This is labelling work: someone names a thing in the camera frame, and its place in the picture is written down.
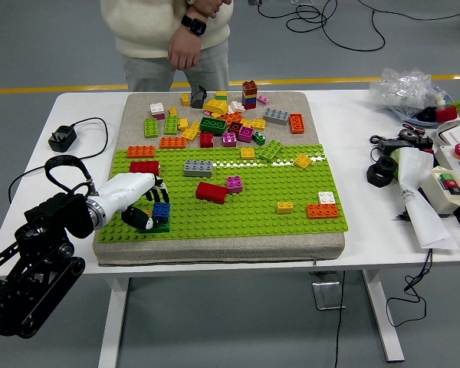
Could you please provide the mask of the person's right hand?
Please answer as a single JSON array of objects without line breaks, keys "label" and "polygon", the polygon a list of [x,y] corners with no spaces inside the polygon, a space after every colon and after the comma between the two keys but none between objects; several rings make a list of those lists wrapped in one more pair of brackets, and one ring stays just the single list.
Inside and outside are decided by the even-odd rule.
[{"label": "person's right hand", "polygon": [[206,21],[208,18],[215,18],[223,5],[230,5],[232,0],[195,0],[187,1],[186,14],[190,18],[197,18]]}]

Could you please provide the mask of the person's left hand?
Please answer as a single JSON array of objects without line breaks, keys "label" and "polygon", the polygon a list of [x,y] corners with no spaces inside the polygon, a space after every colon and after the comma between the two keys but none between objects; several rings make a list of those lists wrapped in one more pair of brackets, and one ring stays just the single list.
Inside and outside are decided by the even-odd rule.
[{"label": "person's left hand", "polygon": [[181,25],[171,38],[168,60],[173,71],[183,71],[199,63],[202,39]]}]

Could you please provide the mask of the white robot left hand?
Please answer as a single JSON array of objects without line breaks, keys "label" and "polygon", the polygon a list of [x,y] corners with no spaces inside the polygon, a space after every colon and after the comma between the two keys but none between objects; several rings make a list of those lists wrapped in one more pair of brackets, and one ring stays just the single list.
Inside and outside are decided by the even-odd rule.
[{"label": "white robot left hand", "polygon": [[164,181],[152,173],[128,172],[116,174],[93,195],[87,197],[94,229],[107,226],[116,212],[122,220],[138,230],[150,230],[157,221],[133,204],[145,196],[149,201],[169,203],[169,194]]}]

